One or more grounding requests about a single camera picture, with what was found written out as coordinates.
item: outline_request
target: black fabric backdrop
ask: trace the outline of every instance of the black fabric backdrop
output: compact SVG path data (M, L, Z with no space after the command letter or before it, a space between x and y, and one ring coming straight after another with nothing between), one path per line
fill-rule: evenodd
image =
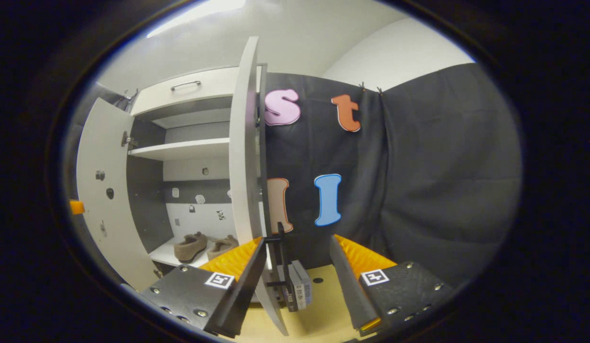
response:
M339 234L395 262L413 260L457 285L499 248L521 187L512 109L475 63L449 67L379 94L312 76L267 74L267 92L294 89L301 117L267 126L267 177L286 178L290 258L331 263ZM338 123L334 96L359 110L358 132ZM316 226L314 179L340 174L341 219Z

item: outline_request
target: brown slipper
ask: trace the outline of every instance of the brown slipper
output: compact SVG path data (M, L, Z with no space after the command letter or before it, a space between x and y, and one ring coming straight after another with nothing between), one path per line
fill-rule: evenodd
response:
M205 234L197 232L184 236L184 241L174 245L174 256L181 263L191 263L195 256L202 252L208 244L208 238Z
M214 241L214 247L210 248L210 250L206 252L206 254L208 254L208 261L216 258L217 256L225 254L238 245L240 244L238 244L238 241L233 238L232 235L228 235L227 238L217 239Z

